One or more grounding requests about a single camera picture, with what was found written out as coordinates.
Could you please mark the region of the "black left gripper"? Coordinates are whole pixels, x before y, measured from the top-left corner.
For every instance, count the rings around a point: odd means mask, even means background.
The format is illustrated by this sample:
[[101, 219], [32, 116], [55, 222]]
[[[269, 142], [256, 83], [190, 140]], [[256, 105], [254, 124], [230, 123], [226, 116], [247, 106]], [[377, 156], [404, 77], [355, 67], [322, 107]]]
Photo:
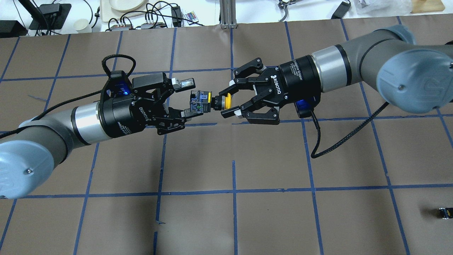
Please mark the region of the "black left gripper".
[[179, 80], [168, 78], [165, 73], [149, 74], [129, 79], [131, 94], [108, 98], [102, 89], [98, 106], [101, 125], [107, 136], [123, 137], [155, 126], [158, 135], [184, 129], [186, 121], [202, 116], [203, 112], [173, 109], [167, 106], [168, 97], [174, 93], [196, 88], [193, 78]]

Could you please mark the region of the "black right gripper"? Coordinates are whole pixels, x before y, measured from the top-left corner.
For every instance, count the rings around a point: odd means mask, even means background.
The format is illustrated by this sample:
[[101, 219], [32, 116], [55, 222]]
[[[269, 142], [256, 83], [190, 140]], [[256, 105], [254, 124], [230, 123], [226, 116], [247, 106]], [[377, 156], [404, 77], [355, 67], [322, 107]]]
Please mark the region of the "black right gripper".
[[240, 90], [252, 90], [255, 95], [247, 102], [221, 111], [223, 118], [245, 118], [249, 123], [277, 125], [283, 106], [309, 97], [321, 96], [321, 81], [311, 55], [275, 68], [265, 67], [261, 58], [234, 69], [234, 77], [219, 92], [221, 104], [232, 104]]

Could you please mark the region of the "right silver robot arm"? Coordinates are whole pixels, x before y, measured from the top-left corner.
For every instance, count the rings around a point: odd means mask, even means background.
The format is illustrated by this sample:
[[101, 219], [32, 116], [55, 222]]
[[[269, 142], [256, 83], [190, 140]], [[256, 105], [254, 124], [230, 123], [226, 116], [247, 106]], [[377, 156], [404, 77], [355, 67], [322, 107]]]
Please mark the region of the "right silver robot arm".
[[220, 111], [223, 118], [277, 125], [287, 104], [307, 118], [322, 93], [365, 82], [403, 111], [428, 113], [452, 101], [452, 56], [452, 45], [416, 45], [403, 25], [382, 28], [275, 68], [265, 67], [260, 58], [236, 68], [219, 95], [248, 89], [255, 96], [239, 106], [225, 103]]

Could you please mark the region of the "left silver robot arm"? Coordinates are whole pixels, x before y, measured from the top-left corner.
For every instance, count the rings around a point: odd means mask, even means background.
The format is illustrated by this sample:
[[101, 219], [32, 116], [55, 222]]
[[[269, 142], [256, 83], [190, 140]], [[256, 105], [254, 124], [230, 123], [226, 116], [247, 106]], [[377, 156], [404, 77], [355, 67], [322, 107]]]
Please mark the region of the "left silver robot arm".
[[113, 71], [98, 101], [25, 121], [0, 146], [1, 198], [29, 195], [78, 147], [142, 132], [148, 126], [156, 127], [158, 135], [184, 129], [191, 113], [170, 108], [166, 101], [195, 87], [194, 79], [170, 79], [165, 73], [129, 79], [124, 71]]

